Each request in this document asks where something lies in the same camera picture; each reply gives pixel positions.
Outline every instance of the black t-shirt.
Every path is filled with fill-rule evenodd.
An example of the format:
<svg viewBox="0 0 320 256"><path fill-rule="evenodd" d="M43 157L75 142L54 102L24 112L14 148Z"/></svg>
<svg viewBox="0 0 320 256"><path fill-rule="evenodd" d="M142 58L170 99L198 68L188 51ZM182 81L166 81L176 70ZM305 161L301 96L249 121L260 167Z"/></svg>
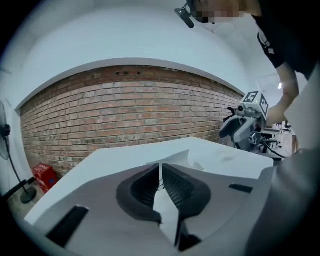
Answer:
<svg viewBox="0 0 320 256"><path fill-rule="evenodd" d="M317 1L259 0L262 17L253 16L264 53L275 68L283 63L309 79L319 60Z"/></svg>

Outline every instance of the curved wall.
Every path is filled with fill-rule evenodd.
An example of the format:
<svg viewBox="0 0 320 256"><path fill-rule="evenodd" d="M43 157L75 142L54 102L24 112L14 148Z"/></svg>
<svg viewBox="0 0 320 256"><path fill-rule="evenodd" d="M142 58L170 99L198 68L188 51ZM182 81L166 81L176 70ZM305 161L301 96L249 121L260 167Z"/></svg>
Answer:
<svg viewBox="0 0 320 256"><path fill-rule="evenodd" d="M36 42L22 67L21 93L13 106L76 73L126 64L180 69L240 93L249 89L235 52L201 25L188 28L173 10L110 8L77 18Z"/></svg>
<svg viewBox="0 0 320 256"><path fill-rule="evenodd" d="M21 108L31 168L49 164L65 175L98 149L186 137L220 142L219 129L241 95L175 69L115 66L70 76Z"/></svg>

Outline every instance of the white table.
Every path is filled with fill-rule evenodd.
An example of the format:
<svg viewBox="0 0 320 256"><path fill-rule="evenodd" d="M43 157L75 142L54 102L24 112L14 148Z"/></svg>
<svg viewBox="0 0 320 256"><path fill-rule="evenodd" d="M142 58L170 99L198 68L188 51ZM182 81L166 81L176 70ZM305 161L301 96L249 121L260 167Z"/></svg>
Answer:
<svg viewBox="0 0 320 256"><path fill-rule="evenodd" d="M250 179L258 179L261 171L273 166L274 163L268 157L194 137L100 149L64 176L24 219L34 225L48 208L88 181L149 163L157 163L159 160L208 173Z"/></svg>

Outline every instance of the red crate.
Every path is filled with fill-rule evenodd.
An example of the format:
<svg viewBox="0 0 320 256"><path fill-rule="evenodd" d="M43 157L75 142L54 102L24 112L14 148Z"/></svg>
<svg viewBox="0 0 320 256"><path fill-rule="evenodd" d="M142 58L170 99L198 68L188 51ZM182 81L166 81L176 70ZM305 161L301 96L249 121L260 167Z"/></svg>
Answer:
<svg viewBox="0 0 320 256"><path fill-rule="evenodd" d="M47 193L58 182L52 166L40 163L32 168L32 173L44 193Z"/></svg>

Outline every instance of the white ceiling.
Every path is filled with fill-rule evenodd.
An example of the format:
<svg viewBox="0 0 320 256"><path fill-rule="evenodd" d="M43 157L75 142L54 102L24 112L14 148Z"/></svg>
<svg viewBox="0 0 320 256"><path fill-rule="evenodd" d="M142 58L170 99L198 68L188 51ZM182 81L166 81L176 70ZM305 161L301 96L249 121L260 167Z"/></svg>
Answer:
<svg viewBox="0 0 320 256"><path fill-rule="evenodd" d="M185 3L186 0L45 0L25 21L23 33L36 41L63 24L102 8L144 6L173 12ZM250 15L237 18L232 23L208 23L203 26L220 36L236 52L244 65L253 57L263 55L257 40L259 30Z"/></svg>

